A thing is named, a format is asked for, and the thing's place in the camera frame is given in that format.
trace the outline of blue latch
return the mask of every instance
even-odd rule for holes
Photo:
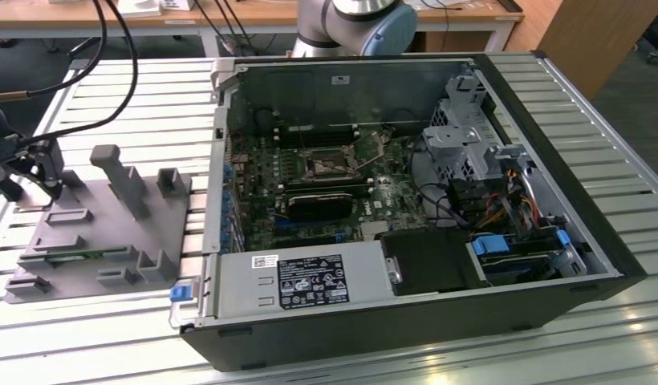
[[[484,235],[472,242],[476,255],[507,253],[510,251],[508,242],[502,235]]]
[[[192,286],[173,286],[170,290],[170,301],[182,302],[193,300]]]
[[[563,244],[563,246],[569,245],[570,243],[573,243],[573,240],[569,239],[569,234],[565,230],[558,230],[558,239],[561,240],[561,243]]]

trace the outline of warning label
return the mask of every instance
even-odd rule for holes
[[[280,306],[285,309],[349,302],[341,254],[277,262]]]

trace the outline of wooden desk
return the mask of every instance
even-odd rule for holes
[[[212,0],[200,0],[208,16],[229,33],[225,20]],[[296,0],[244,0],[230,5],[248,33],[280,34],[296,32]],[[487,51],[502,51],[515,23],[523,14],[510,13],[496,0],[476,0],[464,10],[450,10],[450,25],[443,10],[419,12],[420,31],[488,31]],[[105,5],[109,35],[122,36],[117,19]],[[217,35],[194,7],[190,11],[164,10],[161,16],[129,18],[137,36],[198,34],[206,56],[218,56]],[[0,39],[71,38],[101,34],[98,16],[90,0],[50,4],[46,0],[0,0]]]
[[[546,51],[585,96],[597,96],[658,15],[658,0],[516,0],[526,19],[508,51]]]

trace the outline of barcode sticker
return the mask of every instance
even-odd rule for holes
[[[256,255],[253,257],[253,269],[277,267],[279,255]]]

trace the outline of aluminum table surface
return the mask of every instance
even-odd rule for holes
[[[170,328],[168,290],[17,306],[2,301],[41,210],[0,200],[0,383],[658,383],[658,179],[548,61],[519,54],[492,60],[649,271],[643,282],[536,330],[220,373]],[[102,143],[122,147],[122,161],[142,175],[170,166],[194,176],[182,277],[202,263],[210,64],[144,60],[138,93],[120,119],[61,139],[66,164],[85,179],[101,177],[89,155]],[[78,86],[58,92],[38,132],[106,117],[130,73],[129,61],[101,62]]]

